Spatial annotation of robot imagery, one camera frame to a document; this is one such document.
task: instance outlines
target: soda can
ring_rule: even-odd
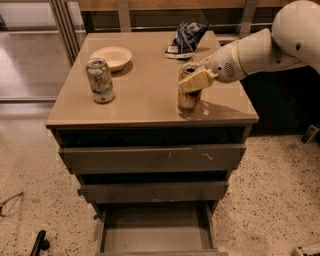
[[[115,95],[107,62],[102,58],[91,59],[86,66],[86,72],[93,93],[93,100],[97,103],[111,101]]]
[[[201,65],[198,63],[187,63],[185,64],[179,72],[179,81],[186,78],[195,72]],[[197,103],[201,99],[202,90],[197,90],[194,92],[183,92],[181,89],[178,89],[178,105],[180,108],[193,110]]]

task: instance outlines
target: dresser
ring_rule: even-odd
[[[179,109],[186,62],[163,56],[174,35],[89,34],[47,119],[101,222],[96,255],[227,255],[216,248],[211,216],[258,115],[240,82],[214,82],[193,111]],[[132,59],[112,74],[115,99],[97,104],[85,66],[94,51],[113,46]],[[188,61],[219,47],[208,31]]]

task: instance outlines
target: open drawer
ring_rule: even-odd
[[[227,256],[219,253],[206,202],[109,205],[96,256]]]
[[[88,203],[220,200],[227,171],[82,175],[80,193]]]
[[[237,169],[245,144],[61,148],[73,174]]]

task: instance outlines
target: white plate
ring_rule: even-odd
[[[131,52],[122,47],[106,47],[95,51],[90,58],[103,58],[106,60],[111,72],[120,71],[131,60]]]

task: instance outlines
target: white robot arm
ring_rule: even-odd
[[[272,33],[264,29],[227,44],[207,65],[223,83],[305,65],[320,74],[320,6],[310,1],[286,5],[276,15]]]

